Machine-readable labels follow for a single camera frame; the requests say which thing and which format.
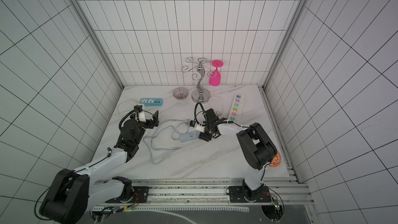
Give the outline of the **grey-blue power strip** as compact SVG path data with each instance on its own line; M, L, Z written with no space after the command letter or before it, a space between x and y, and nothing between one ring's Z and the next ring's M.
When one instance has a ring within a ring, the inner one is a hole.
M194 140L197 140L199 138L200 134L201 134L200 131L191 131L191 132L187 132L187 133L184 133L184 134L180 134L179 135L179 141L181 143L194 141Z

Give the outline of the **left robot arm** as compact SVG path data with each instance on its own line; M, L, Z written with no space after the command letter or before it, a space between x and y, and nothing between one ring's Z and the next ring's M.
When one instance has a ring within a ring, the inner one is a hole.
M159 113L145 117L142 105L123 116L118 124L120 135L114 147L108 148L102 157L74 170L58 172L51 186L35 203L35 217L43 221L60 224L75 224L94 207L107 201L126 203L128 208L139 204L142 196L128 178L115 176L109 181L97 184L104 175L130 161L139 149L146 130L159 125Z

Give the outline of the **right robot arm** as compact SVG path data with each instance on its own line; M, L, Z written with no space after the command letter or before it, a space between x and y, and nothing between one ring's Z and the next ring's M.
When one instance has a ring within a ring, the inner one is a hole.
M205 110L198 102L194 108L194 119L190 127L200 132L199 139L209 142L227 136L239 142L241 151L249 167L241 187L230 187L227 192L231 202L273 202L275 197L269 192L262 179L266 167L278 154L278 150L263 127L255 122L249 126L240 125L227 118L219 118L212 108Z

